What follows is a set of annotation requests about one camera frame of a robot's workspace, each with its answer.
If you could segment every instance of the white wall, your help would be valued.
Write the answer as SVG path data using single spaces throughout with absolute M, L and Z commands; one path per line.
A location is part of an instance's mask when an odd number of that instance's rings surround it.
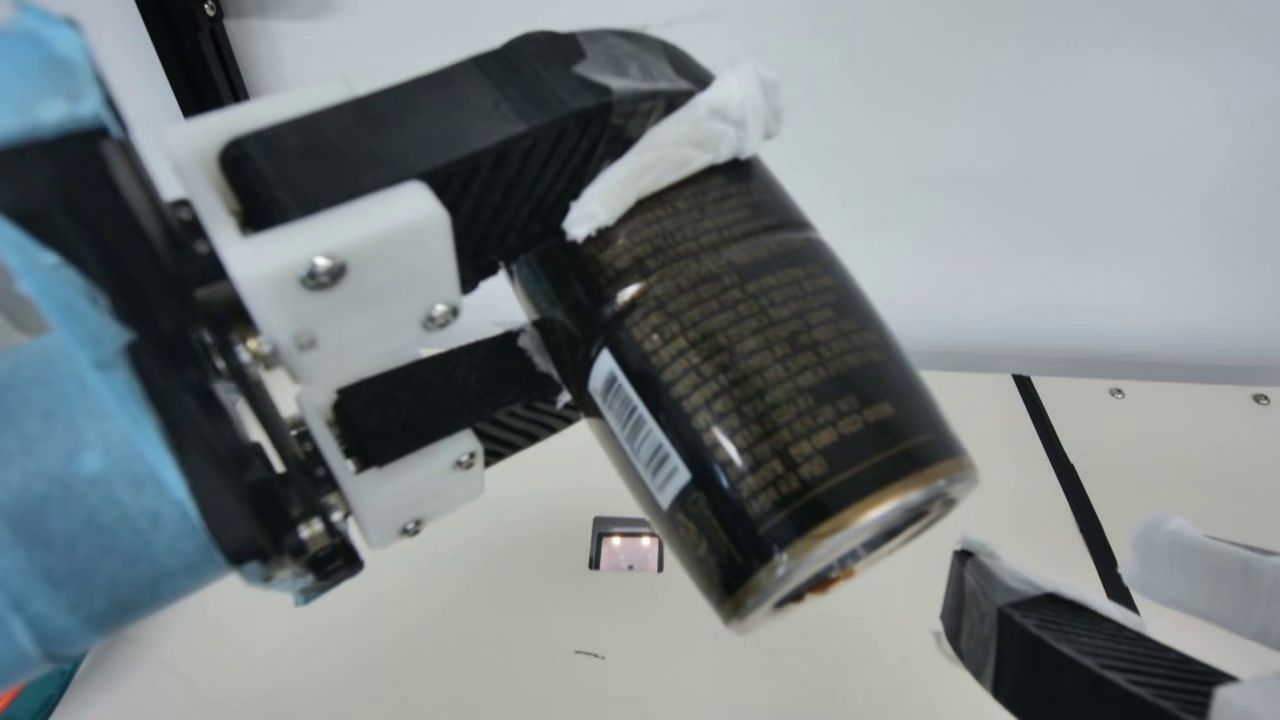
M 306 609 L 229 578 L 140 624 L 90 657 L 56 720 L 1007 717 L 934 637 L 960 534 L 1042 575 L 1101 585 L 1010 379 L 927 380 L 979 488 L 884 562 L 755 634 L 721 626 L 678 562 L 660 575 L 586 570 L 591 518 L 637 509 L 579 425 L 494 468 L 481 500 L 370 555 L 365 574 Z M 1261 474 L 1277 451 L 1253 442 L 1274 437 L 1274 407 L 1228 387 L 1134 386 L 1124 404 L 1092 380 L 1044 389 L 1120 552 L 1129 510 L 1184 512 L 1280 548 L 1267 521 L 1280 484 Z M 1073 393 L 1102 400 L 1065 405 Z M 1134 421 L 1172 407 L 1220 429 Z M 1101 434 L 1121 427 L 1132 442 Z M 1222 436 L 1247 438 L 1244 451 L 1197 442 Z M 1231 489 L 1197 491 L 1208 487 Z M 1280 671 L 1280 653 L 1142 610 L 1157 638 L 1228 671 Z
M 762 60 L 788 111 L 764 156 L 924 366 L 1280 382 L 1280 4 L 227 5 L 253 94 L 536 28 Z

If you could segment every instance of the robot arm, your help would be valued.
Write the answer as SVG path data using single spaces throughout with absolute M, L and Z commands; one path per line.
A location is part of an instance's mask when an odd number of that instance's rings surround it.
M 211 113 L 172 138 L 191 204 L 170 208 L 82 44 L 51 51 L 74 29 L 20 22 L 46 50 L 32 77 L 77 81 L 29 90 L 92 111 L 0 149 L 4 297 L 38 315 L 0 297 L 22 329 L 0 343 L 0 455 L 18 460 L 0 478 L 0 687 L 232 569 L 308 602 L 362 566 L 348 515 L 370 548 L 413 537 L 579 411 L 737 629 L 973 486 L 759 160 L 564 241 L 570 202 L 712 82 L 669 44 L 532 33 L 375 92 Z M 424 354 L 499 270 L 532 329 Z M 274 368 L 296 397 L 273 396 Z

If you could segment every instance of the white tissue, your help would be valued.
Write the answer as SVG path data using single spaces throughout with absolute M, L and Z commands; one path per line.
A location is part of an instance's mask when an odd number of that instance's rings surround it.
M 582 242 L 654 192 L 712 165 L 755 155 L 781 129 L 777 77 L 754 63 L 735 65 L 596 176 L 570 205 L 564 234 Z
M 556 382 L 561 386 L 561 392 L 556 396 L 556 407 L 564 407 L 568 405 L 573 397 L 568 393 L 568 388 L 564 387 L 564 380 L 559 379 L 559 373 L 556 372 L 556 364 L 552 363 L 552 356 L 547 352 L 547 347 L 543 346 L 543 338 L 538 337 L 538 331 L 532 325 L 525 327 L 524 331 L 516 336 L 516 346 L 529 354 L 529 359 L 534 361 L 534 368 L 538 372 L 556 378 Z
M 1134 591 L 1181 612 L 1280 650 L 1280 556 L 1204 537 L 1172 515 L 1133 533 L 1121 574 Z

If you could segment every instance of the barcode label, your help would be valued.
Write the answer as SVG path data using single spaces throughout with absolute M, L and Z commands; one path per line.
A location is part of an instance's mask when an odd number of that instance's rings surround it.
M 663 510 L 669 507 L 692 475 L 608 350 L 595 359 L 586 387 L 649 492 Z

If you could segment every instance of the blue cloth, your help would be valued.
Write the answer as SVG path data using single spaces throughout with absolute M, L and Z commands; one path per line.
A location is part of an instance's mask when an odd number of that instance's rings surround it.
M 0 146 L 114 122 L 73 26 L 27 6 L 0 24 Z M 134 375 L 128 328 L 96 287 L 4 215 L 0 264 L 44 319 L 31 337 L 0 343 L 6 688 L 228 568 Z
M 26 3 L 0 20 L 0 147 L 77 129 L 120 135 L 79 29 Z

